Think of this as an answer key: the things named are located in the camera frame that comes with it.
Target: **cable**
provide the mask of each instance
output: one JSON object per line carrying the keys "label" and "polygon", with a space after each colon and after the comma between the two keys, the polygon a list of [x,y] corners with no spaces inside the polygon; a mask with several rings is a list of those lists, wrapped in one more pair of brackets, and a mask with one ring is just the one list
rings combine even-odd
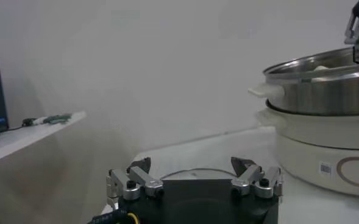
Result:
{"label": "cable", "polygon": [[135,224],[140,224],[140,222],[138,221],[138,217],[137,215],[135,215],[134,213],[128,213],[127,214],[129,217],[133,218],[133,220],[135,221]]}
{"label": "cable", "polygon": [[1,131],[1,133],[7,132],[7,131],[15,131],[15,130],[21,129],[21,128],[23,128],[23,127],[24,127],[24,126],[19,126],[19,127],[16,127],[16,128],[9,128],[9,129],[7,129],[7,130]]}

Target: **black cable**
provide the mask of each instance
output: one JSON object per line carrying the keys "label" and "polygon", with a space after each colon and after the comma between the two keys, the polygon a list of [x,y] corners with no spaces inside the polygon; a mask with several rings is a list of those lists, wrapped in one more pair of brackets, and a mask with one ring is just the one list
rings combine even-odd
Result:
{"label": "black cable", "polygon": [[24,127],[24,126],[19,126],[19,127],[16,127],[16,128],[9,128],[9,129],[7,129],[7,130],[1,131],[1,133],[3,133],[3,132],[8,132],[8,131],[15,131],[15,130],[21,129],[21,128],[23,128],[23,127]]}

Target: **white cooker base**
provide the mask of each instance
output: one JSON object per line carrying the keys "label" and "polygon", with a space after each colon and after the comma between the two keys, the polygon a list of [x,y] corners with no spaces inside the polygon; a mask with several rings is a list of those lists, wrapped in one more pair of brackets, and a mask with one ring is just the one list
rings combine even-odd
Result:
{"label": "white cooker base", "polygon": [[280,164],[292,175],[338,192],[359,195],[359,150],[320,147],[275,135]]}

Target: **yellow cable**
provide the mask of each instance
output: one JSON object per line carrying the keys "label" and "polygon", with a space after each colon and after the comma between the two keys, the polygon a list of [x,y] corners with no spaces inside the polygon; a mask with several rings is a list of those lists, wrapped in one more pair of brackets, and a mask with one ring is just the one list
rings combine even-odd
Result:
{"label": "yellow cable", "polygon": [[133,218],[133,220],[135,221],[135,224],[140,224],[140,222],[138,221],[137,216],[134,213],[128,213],[127,214],[129,217]]}

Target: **white shelf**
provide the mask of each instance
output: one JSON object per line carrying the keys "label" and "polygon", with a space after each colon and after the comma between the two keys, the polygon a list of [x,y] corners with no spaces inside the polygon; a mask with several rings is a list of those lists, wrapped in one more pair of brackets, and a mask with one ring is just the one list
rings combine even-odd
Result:
{"label": "white shelf", "polygon": [[72,118],[65,124],[43,124],[2,133],[0,135],[0,159],[54,134],[65,127],[75,124],[85,116],[86,113],[82,111],[74,113]]}

